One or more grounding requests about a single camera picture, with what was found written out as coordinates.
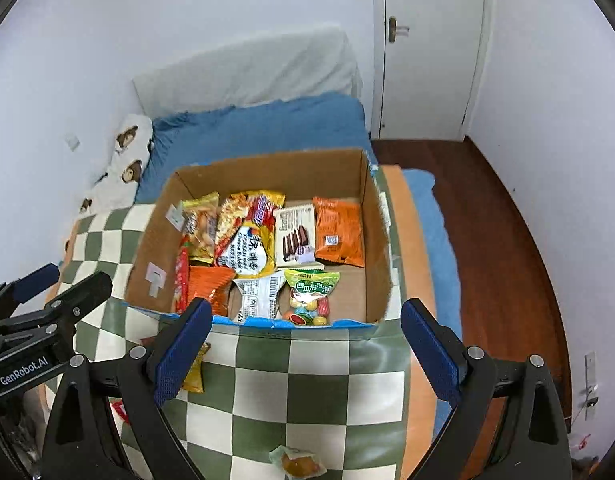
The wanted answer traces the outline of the small red snack packet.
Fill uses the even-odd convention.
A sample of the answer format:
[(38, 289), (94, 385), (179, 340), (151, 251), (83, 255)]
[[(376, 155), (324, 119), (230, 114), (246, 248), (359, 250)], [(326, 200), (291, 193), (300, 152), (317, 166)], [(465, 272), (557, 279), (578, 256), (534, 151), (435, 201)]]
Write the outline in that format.
[(111, 408), (124, 424), (129, 423), (129, 418), (125, 410), (125, 405), (122, 400), (115, 400), (111, 403)]

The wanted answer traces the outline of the yellow panda snack packet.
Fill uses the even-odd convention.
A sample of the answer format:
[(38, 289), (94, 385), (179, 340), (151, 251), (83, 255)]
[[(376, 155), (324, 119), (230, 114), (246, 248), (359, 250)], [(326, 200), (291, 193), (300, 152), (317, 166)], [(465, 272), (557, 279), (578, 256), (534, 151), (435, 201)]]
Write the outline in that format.
[(204, 393), (204, 385), (202, 378), (202, 363), (204, 356), (211, 349), (211, 344), (204, 342), (199, 353), (196, 355), (196, 359), (192, 362), (190, 370), (182, 382), (182, 388), (192, 393)]

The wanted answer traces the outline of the red tall snack packet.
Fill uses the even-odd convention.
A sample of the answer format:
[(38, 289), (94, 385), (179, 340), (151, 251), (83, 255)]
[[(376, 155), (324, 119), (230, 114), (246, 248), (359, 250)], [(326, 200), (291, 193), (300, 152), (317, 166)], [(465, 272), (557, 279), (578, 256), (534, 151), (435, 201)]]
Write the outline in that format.
[(181, 314), (188, 306), (189, 288), (189, 237), (184, 235), (178, 247), (175, 261), (173, 309)]

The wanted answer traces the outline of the orange snack packet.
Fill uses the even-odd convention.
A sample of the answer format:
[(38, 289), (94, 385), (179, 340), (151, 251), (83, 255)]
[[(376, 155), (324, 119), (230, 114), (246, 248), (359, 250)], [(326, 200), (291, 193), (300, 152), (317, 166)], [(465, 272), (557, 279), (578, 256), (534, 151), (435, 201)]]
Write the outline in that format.
[(228, 266), (192, 266), (189, 272), (188, 301), (202, 298), (211, 304), (214, 315), (228, 314), (228, 300), (236, 272)]
[(365, 266), (361, 205), (348, 200), (314, 197), (315, 257), (336, 264)]

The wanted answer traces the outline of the yellow peanut snack packet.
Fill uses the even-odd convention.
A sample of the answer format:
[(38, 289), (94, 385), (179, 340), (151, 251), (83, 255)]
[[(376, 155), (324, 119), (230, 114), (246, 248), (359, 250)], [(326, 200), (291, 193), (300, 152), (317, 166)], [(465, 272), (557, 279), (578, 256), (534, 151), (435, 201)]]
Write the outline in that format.
[(212, 264), (219, 216), (219, 194), (213, 192), (181, 203), (184, 215), (182, 244), (191, 261)]

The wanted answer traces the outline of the white clear snack packet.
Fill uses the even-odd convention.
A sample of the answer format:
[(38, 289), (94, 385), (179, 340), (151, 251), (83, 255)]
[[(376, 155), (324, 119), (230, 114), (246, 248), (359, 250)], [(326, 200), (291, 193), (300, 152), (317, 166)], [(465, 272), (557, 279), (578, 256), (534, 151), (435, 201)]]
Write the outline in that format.
[(244, 324), (249, 318), (279, 318), (278, 296), (286, 284), (283, 270), (260, 278), (237, 278), (234, 284), (241, 296), (241, 306), (234, 319), (238, 324)]

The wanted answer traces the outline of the yellow Korean noodle packet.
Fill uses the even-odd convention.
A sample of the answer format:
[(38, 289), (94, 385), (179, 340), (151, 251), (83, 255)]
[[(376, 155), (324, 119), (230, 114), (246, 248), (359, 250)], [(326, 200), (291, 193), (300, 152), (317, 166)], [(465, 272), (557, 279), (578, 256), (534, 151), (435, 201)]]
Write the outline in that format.
[(276, 269), (274, 211), (286, 195), (269, 190), (229, 195), (222, 206), (215, 240), (216, 266), (228, 266), (238, 278), (260, 278)]

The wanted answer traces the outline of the green fruit candy bag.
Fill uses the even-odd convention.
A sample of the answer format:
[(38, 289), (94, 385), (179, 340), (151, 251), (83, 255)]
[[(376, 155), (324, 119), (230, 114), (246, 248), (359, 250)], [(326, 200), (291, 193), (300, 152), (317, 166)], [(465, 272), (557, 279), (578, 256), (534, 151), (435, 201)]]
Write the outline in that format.
[(289, 310), (283, 318), (295, 326), (326, 326), (329, 324), (332, 292), (340, 281), (339, 272), (311, 269), (286, 269), (289, 286)]

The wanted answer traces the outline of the white chocolate wafer packet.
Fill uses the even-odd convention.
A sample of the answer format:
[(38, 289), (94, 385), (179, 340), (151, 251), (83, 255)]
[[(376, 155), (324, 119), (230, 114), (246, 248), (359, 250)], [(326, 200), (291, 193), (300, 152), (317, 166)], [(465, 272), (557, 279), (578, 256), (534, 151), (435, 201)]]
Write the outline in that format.
[(298, 268), (316, 262), (315, 209), (312, 204), (283, 207), (274, 211), (275, 263), (280, 268)]

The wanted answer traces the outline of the wrapped orange pastry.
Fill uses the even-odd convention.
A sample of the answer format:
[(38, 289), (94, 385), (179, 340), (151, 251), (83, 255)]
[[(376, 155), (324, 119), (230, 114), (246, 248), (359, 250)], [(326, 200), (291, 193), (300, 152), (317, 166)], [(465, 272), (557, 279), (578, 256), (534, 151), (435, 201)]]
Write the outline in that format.
[(269, 453), (270, 462), (288, 479), (307, 480), (327, 474), (328, 470), (318, 456), (309, 451), (279, 445)]

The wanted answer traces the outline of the blue bed sheet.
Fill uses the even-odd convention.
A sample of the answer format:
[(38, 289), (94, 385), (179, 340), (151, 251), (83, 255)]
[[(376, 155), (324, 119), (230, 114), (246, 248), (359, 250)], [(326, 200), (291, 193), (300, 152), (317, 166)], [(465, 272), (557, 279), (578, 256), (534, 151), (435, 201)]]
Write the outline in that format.
[(174, 171), (227, 159), (358, 148), (370, 163), (389, 240), (392, 289), (377, 323), (325, 328), (230, 324), (218, 318), (203, 365), (204, 393), (189, 396), (190, 443), (234, 453), (242, 440), (268, 448), (353, 441), (431, 440), (437, 401), (402, 333), (403, 301), (434, 293), (418, 211), (402, 170), (378, 166), (345, 96), (182, 114), (158, 122), (173, 134)]

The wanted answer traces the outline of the white padded headboard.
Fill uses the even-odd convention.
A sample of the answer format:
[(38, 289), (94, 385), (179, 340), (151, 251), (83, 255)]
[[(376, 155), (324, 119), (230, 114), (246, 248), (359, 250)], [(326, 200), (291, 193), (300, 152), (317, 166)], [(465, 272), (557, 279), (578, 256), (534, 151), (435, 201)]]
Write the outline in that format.
[(328, 92), (360, 98), (361, 73), (338, 26), (260, 35), (136, 76), (144, 114), (164, 117), (291, 101)]

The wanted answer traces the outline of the white door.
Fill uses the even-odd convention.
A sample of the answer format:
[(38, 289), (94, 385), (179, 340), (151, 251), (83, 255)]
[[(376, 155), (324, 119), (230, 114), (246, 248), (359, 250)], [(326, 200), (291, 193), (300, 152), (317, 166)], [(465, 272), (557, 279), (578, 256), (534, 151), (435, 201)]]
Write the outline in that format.
[[(485, 0), (377, 0), (377, 110), (380, 140), (460, 137), (475, 88)], [(388, 42), (388, 19), (411, 28)]]

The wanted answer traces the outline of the wall socket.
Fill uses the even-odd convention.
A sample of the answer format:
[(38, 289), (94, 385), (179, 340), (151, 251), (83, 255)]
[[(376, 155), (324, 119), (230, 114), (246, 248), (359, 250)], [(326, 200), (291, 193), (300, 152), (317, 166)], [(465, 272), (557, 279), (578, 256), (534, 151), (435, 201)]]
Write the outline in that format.
[(74, 134), (66, 136), (65, 143), (72, 152), (75, 152), (80, 147), (80, 139), (74, 136)]
[(596, 377), (596, 352), (591, 351), (585, 354), (585, 401), (584, 414), (585, 420), (593, 420), (596, 411), (596, 405), (599, 400), (598, 382)]

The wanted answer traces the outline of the wall socket left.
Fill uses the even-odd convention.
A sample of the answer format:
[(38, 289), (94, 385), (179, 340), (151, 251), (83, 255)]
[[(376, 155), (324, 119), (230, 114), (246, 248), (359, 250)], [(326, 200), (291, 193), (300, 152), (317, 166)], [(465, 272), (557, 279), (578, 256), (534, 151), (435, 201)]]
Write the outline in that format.
[(65, 143), (72, 152), (75, 152), (80, 147), (80, 139), (74, 136), (74, 134), (66, 136)]

